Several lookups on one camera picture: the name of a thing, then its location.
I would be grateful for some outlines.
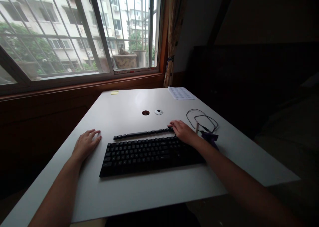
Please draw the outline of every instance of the sheet of paper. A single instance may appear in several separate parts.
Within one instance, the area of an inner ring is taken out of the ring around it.
[[[168,87],[169,92],[175,100],[194,100],[196,97],[185,87]]]

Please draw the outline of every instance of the white desk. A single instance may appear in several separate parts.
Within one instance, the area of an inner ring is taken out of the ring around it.
[[[199,99],[174,100],[168,89],[120,90],[101,94],[77,127],[49,161],[1,226],[27,226],[53,181],[71,156],[77,138],[89,129],[101,130],[100,144],[86,160],[80,174],[72,222],[91,220],[132,211],[187,202],[226,194],[227,191],[206,165],[194,165],[146,174],[100,179],[107,143],[113,136],[162,129],[172,119],[190,125],[186,113],[197,108],[219,123],[216,142],[221,152],[264,186],[299,180],[293,172],[265,152]],[[162,115],[154,110],[160,109]],[[204,126],[212,125],[206,118]],[[157,137],[173,134],[155,134]],[[145,139],[137,137],[130,140]]]

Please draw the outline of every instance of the white building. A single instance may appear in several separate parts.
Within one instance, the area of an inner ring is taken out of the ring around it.
[[[129,49],[129,30],[132,32],[136,28],[143,32],[143,46],[148,42],[149,27],[147,23],[145,31],[145,25],[142,26],[140,0],[135,0],[135,13],[133,0],[97,1],[111,57],[118,54],[122,45],[126,51],[132,52]],[[104,58],[92,5],[89,0],[81,2],[97,54]],[[0,13],[1,23],[27,26],[38,34],[37,37],[45,38],[64,70],[79,71],[85,67],[83,64],[93,63],[94,57],[75,0],[0,0]]]

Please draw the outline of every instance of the black cable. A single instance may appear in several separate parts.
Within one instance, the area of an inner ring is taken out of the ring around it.
[[[190,119],[188,118],[188,114],[189,114],[191,111],[194,111],[194,110],[200,111],[201,113],[204,114],[204,115],[195,116],[195,117],[194,117],[195,121],[197,121],[197,120],[196,120],[196,117],[205,116],[205,117],[207,117],[207,119],[208,119],[208,120],[213,124],[213,126],[214,126],[213,131],[210,131],[208,128],[204,127],[203,125],[201,125],[201,124],[198,122],[198,124],[199,124],[204,130],[206,130],[206,131],[209,132],[209,133],[213,133],[215,130],[217,130],[217,128],[219,127],[219,124],[218,124],[217,121],[215,121],[213,118],[207,116],[203,111],[201,111],[201,110],[199,110],[199,109],[191,109],[191,110],[189,110],[189,111],[186,113],[186,118],[188,119],[188,121],[190,122],[190,124],[192,125],[192,127],[193,127],[194,129],[195,129],[195,127],[193,126],[192,122],[191,122]]]

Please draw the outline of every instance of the hand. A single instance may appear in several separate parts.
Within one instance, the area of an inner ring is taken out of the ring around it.
[[[98,136],[94,141],[92,141],[95,134],[100,132],[101,131],[96,131],[95,129],[84,132],[75,144],[72,157],[82,163],[87,156],[92,153],[102,139],[102,136]]]
[[[180,120],[171,121],[168,126],[173,127],[177,137],[186,144],[194,146],[197,140],[200,139],[200,137],[188,125]]]

